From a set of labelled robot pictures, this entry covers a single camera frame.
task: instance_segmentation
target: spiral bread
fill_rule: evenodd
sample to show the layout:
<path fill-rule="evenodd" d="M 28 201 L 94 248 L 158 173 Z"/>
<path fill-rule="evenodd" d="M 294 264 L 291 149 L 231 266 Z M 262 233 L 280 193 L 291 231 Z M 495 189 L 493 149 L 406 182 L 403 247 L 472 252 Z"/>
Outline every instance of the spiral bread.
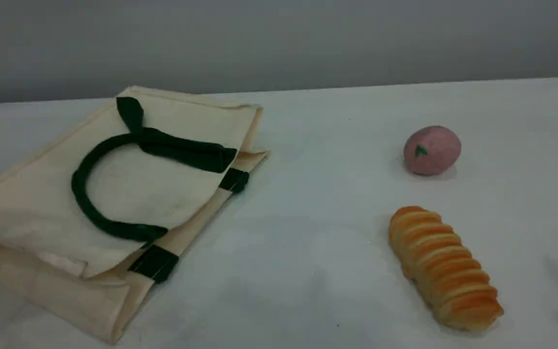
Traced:
<path fill-rule="evenodd" d="M 483 331 L 503 315 L 490 277 L 436 212 L 419 206 L 400 208 L 390 221 L 389 242 L 404 275 L 416 282 L 441 323 Z"/>

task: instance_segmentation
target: dark green strap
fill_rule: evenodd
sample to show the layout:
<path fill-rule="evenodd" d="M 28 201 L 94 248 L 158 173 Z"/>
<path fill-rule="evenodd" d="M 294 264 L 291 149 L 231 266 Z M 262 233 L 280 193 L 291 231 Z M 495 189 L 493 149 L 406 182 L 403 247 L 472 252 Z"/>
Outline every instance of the dark green strap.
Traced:
<path fill-rule="evenodd" d="M 223 173 L 234 160 L 237 151 L 220 144 L 180 139 L 155 128 L 144 127 L 143 109 L 135 98 L 119 97 L 117 106 L 131 133 L 113 136 L 92 149 L 73 173 L 71 188 L 80 209 L 97 228 L 118 238 L 151 243 L 164 236 L 168 229 L 157 225 L 111 221 L 102 216 L 90 201 L 86 183 L 98 161 L 119 146 L 136 143 L 146 153 L 173 159 L 200 170 Z"/>
<path fill-rule="evenodd" d="M 128 270 L 147 276 L 159 284 L 167 280 L 179 257 L 164 248 L 150 246 Z"/>
<path fill-rule="evenodd" d="M 219 188 L 230 190 L 234 194 L 238 194 L 244 190 L 247 182 L 248 172 L 237 170 L 236 168 L 230 168 L 225 174 L 225 177 L 223 177 L 223 181 L 221 181 Z"/>

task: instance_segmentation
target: white tablecloth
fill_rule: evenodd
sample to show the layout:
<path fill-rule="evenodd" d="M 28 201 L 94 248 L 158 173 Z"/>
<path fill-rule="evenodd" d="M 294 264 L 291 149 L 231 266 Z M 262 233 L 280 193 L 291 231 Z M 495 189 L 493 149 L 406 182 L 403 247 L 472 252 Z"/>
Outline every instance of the white tablecloth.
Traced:
<path fill-rule="evenodd" d="M 220 95 L 265 107 L 272 150 L 180 261 L 120 348 L 558 348 L 558 78 Z M 0 104 L 0 172 L 103 100 Z M 405 172 L 440 124 L 455 167 Z M 386 243 L 401 206 L 435 210 L 499 289 L 482 335 L 441 327 Z M 104 343 L 0 286 L 0 349 Z"/>

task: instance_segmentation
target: pink ball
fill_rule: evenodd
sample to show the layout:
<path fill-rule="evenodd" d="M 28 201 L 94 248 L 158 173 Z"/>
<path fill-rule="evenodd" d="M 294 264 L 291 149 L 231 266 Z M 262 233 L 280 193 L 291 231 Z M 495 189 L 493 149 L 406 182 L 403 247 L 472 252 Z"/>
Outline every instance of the pink ball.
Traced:
<path fill-rule="evenodd" d="M 423 176 L 439 175 L 451 167 L 462 149 L 462 143 L 449 128 L 428 126 L 414 133 L 403 148 L 406 167 Z"/>

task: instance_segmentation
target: canvas tote bag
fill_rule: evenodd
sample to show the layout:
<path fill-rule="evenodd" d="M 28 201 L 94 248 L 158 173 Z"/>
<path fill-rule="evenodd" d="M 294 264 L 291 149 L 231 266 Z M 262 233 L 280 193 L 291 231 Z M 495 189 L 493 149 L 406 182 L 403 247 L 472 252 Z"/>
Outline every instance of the canvas tote bag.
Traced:
<path fill-rule="evenodd" d="M 266 157 L 252 144 L 261 115 L 259 106 L 126 89 L 0 175 L 0 283 L 117 342 L 152 285 Z"/>

